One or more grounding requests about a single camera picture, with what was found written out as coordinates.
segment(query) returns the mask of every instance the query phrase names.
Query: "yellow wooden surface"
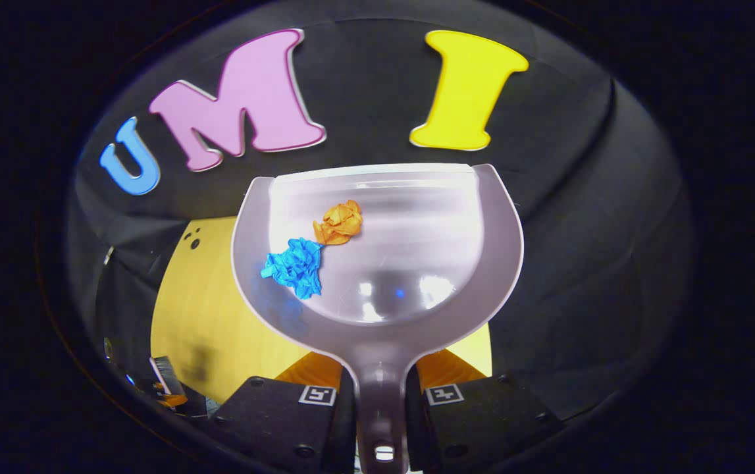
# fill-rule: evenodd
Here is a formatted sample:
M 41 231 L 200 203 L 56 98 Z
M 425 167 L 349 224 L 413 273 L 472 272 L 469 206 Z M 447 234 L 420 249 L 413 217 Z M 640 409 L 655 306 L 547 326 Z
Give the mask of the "yellow wooden surface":
M 152 317 L 152 357 L 169 356 L 178 380 L 218 403 L 248 377 L 276 378 L 310 352 L 266 327 L 242 300 L 230 269 L 235 222 L 235 217 L 190 222 L 167 266 Z M 488 325 L 448 349 L 491 376 Z

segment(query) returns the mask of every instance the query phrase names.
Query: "pink letter m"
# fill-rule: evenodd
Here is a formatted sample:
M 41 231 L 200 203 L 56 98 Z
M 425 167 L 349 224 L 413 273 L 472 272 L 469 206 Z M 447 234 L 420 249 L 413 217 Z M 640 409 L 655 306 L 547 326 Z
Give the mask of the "pink letter m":
M 251 144 L 260 151 L 324 141 L 325 129 L 307 116 L 292 70 L 292 50 L 302 39 L 301 30 L 281 30 L 236 48 L 222 68 L 218 98 L 178 81 L 152 100 L 149 112 L 161 114 L 187 153 L 191 171 L 209 170 L 222 162 L 222 153 L 205 146 L 199 135 L 233 156 L 242 155 L 246 112 L 256 131 Z

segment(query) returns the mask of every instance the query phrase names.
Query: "dustpan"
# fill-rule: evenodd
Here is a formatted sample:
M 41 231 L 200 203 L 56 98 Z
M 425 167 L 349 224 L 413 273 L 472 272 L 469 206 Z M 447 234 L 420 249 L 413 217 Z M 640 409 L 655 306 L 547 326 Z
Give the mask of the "dustpan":
M 359 202 L 360 234 L 322 249 L 322 294 L 299 300 L 260 277 L 312 221 Z M 407 471 L 404 382 L 411 366 L 479 329 L 515 288 L 521 221 L 491 165 L 369 165 L 251 181 L 236 219 L 232 267 L 253 312 L 273 330 L 350 372 L 360 463 Z

